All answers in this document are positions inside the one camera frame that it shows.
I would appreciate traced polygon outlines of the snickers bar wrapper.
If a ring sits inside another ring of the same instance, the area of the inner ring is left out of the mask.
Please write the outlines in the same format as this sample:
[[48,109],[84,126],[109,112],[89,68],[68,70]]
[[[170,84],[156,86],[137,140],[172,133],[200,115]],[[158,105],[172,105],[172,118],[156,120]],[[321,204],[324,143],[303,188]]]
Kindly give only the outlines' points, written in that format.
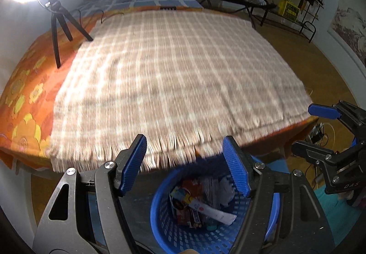
[[175,219],[179,225],[189,229],[202,229],[204,222],[200,214],[188,206],[175,209]]

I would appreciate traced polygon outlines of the long white snack wrapper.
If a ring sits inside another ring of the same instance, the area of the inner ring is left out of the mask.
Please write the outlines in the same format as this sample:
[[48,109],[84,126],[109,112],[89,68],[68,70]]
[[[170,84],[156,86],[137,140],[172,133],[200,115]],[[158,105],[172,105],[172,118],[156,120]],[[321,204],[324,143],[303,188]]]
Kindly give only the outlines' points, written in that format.
[[188,207],[195,209],[201,214],[210,217],[216,221],[219,221],[225,225],[232,225],[237,218],[237,215],[231,213],[225,213],[218,209],[212,208],[211,206],[191,197],[188,192],[183,188],[175,188],[171,191],[170,196],[180,202],[183,202]]

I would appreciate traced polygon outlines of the red medicine box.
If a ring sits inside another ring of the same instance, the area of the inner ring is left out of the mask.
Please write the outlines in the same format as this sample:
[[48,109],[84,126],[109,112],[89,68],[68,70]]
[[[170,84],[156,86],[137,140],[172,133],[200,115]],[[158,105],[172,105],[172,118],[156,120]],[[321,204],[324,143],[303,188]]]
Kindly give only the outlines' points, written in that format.
[[188,194],[198,200],[203,200],[205,193],[202,188],[202,184],[198,180],[184,180],[181,183],[181,187],[188,192]]

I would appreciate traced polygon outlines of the blue plastic trash basket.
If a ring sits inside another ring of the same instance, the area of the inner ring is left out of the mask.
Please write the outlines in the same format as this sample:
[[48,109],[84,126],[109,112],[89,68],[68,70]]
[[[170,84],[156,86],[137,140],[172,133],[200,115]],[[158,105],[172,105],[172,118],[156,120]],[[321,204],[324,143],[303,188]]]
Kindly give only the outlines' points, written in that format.
[[151,229],[165,253],[229,253],[251,200],[219,155],[174,169],[152,200]]

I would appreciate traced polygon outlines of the teal floor mat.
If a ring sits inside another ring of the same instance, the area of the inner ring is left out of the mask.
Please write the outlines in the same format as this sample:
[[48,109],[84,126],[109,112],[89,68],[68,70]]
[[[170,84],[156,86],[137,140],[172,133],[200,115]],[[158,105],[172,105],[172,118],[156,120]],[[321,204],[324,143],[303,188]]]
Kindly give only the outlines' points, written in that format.
[[347,203],[353,191],[327,195],[321,187],[314,192],[328,220],[335,246],[338,246],[353,228],[363,209]]

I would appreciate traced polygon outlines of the yellow crate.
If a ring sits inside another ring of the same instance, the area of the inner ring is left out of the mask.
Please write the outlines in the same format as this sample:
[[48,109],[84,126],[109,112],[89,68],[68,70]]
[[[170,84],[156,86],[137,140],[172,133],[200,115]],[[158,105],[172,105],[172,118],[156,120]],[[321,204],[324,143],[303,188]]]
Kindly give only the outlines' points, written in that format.
[[292,22],[295,22],[297,20],[300,9],[296,5],[293,5],[290,1],[287,0],[280,0],[278,7],[278,14],[281,17],[284,17],[285,19]]

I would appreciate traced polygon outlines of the orange floral bed sheet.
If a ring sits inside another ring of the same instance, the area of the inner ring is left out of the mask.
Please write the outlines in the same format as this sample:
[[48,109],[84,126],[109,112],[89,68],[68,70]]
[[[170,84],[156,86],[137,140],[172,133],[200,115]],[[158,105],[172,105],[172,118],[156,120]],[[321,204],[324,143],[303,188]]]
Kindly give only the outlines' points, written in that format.
[[[152,10],[160,9],[159,7],[121,9],[109,11],[105,15],[95,13],[83,17],[81,21],[92,36],[95,25],[111,17]],[[219,13],[185,7],[178,7],[176,11]],[[1,159],[7,166],[12,167],[16,161],[20,161],[34,169],[53,170],[46,152],[50,145],[53,126],[54,101],[72,61],[85,42],[89,41],[77,30],[73,30],[72,42],[62,35],[59,39],[62,64],[58,69],[53,55],[51,34],[46,32],[29,46],[16,66],[1,96]],[[270,134],[246,146],[254,145],[258,153],[271,151],[291,140],[315,121],[315,118],[309,115],[309,118],[302,123]]]

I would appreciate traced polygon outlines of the beige plaid blanket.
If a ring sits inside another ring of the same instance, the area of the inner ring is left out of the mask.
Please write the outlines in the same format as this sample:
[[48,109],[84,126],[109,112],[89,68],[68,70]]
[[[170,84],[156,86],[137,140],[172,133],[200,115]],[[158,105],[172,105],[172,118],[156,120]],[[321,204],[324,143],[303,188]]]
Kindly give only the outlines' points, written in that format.
[[302,81],[251,23],[205,11],[111,17],[79,48],[55,97],[47,156],[55,172],[92,170],[137,134],[144,170],[246,146],[306,121]]

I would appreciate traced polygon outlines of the blue checkered bed sheet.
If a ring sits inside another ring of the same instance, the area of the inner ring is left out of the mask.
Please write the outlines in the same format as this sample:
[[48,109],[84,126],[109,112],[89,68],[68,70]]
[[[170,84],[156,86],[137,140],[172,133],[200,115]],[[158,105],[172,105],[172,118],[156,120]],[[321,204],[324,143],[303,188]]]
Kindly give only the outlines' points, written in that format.
[[202,8],[197,0],[90,0],[79,5],[71,11],[74,17],[79,14],[86,17],[102,10],[104,12],[116,9],[135,8],[142,6],[184,6],[189,8]]

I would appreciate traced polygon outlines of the black mini tripod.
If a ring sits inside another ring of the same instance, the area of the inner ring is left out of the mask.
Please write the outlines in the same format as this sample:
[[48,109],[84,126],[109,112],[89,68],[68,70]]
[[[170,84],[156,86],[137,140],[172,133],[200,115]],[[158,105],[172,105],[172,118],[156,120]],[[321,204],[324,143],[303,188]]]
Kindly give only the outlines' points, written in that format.
[[93,38],[89,33],[81,26],[81,24],[74,19],[71,13],[62,6],[59,0],[48,0],[45,4],[45,8],[51,12],[51,39],[53,43],[53,51],[55,56],[56,66],[59,69],[61,67],[61,59],[59,55],[59,44],[58,44],[58,31],[57,25],[59,25],[64,32],[66,38],[72,42],[73,36],[66,23],[68,20],[72,26],[74,26],[87,41],[92,42]]

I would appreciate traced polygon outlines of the wall picture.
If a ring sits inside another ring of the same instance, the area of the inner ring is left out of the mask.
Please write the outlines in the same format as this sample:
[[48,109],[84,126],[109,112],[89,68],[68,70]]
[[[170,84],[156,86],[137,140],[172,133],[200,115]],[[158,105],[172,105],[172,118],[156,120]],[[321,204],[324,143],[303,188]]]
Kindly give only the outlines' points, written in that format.
[[334,37],[356,64],[365,67],[365,19],[346,0],[339,0],[328,33]]

